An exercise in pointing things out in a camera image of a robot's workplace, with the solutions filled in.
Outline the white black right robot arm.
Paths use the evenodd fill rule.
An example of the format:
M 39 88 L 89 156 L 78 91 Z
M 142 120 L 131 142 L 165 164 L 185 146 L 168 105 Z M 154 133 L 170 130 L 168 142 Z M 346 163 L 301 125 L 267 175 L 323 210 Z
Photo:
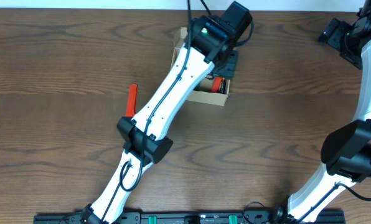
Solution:
M 340 56 L 362 70 L 357 109 L 352 122 L 330 133 L 321 149 L 317 171 L 297 192 L 287 197 L 273 215 L 273 223 L 314 223 L 321 211 L 342 191 L 371 202 L 352 186 L 371 178 L 371 0 L 348 24 L 338 19 L 328 23 L 318 42 L 336 49 Z

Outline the red stapler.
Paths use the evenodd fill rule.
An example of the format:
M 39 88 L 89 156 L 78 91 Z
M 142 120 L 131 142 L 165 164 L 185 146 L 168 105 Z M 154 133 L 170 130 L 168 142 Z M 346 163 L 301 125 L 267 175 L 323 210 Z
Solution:
M 219 92 L 220 86 L 222 84 L 222 80 L 223 80 L 223 78 L 221 78 L 221 77 L 216 77 L 215 78 L 214 83 L 213 83 L 212 88 L 211 88 L 212 93 L 218 93 Z

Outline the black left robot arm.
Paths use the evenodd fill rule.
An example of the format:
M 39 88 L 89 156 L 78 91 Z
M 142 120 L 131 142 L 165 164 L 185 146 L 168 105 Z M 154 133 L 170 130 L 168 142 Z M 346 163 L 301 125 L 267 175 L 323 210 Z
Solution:
M 113 223 L 122 214 L 142 175 L 168 153 L 173 141 L 167 132 L 194 88 L 215 67 L 225 64 L 240 37 L 253 27 L 250 11 L 234 1 L 222 16 L 188 18 L 187 35 L 166 78 L 146 105 L 117 124 L 124 139 L 118 168 L 103 193 L 81 214 L 81 223 Z

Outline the brown cardboard box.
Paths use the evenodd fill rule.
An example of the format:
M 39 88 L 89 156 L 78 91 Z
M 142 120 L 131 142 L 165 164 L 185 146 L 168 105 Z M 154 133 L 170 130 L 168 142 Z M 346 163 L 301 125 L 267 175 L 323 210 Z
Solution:
M 179 30 L 176 31 L 174 35 L 173 40 L 173 55 L 172 55 L 172 62 L 171 67 L 176 62 L 177 56 L 179 55 L 179 51 L 184 43 L 184 39 L 187 35 L 187 28 L 181 27 Z M 218 93 L 212 93 L 211 88 L 214 83 L 214 80 L 209 80 L 208 78 L 203 79 L 191 92 L 191 94 L 188 96 L 187 101 L 193 101 L 198 103 L 205 103 L 210 105 L 217 105 L 217 106 L 224 106 L 226 103 L 226 100 L 229 95 L 230 90 L 230 80 L 227 80 L 227 89 L 226 94 L 221 94 L 221 88 Z

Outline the black mounting rail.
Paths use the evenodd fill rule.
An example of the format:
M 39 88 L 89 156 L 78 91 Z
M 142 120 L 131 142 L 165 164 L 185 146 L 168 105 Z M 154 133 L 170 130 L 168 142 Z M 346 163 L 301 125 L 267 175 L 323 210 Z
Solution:
M 138 213 L 124 212 L 115 221 L 120 224 L 245 224 L 268 223 L 270 212 L 267 210 L 249 210 L 242 212 L 213 213 Z M 69 215 L 36 215 L 33 224 L 81 224 L 80 213 Z

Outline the red utility knife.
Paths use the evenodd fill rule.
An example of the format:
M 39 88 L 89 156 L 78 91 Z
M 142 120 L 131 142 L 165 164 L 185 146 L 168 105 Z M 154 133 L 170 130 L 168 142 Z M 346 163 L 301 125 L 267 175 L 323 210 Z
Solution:
M 132 118 L 136 114 L 136 100 L 138 95 L 138 85 L 131 84 L 129 87 L 128 100 L 126 105 L 126 117 Z

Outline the black teardrop tape dispenser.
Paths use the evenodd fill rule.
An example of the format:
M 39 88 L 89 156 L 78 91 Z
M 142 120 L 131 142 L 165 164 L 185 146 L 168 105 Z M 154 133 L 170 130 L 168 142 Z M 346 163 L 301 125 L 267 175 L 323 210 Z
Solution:
M 227 89 L 227 81 L 226 79 L 222 80 L 222 88 L 221 88 L 221 94 L 226 94 L 226 89 Z

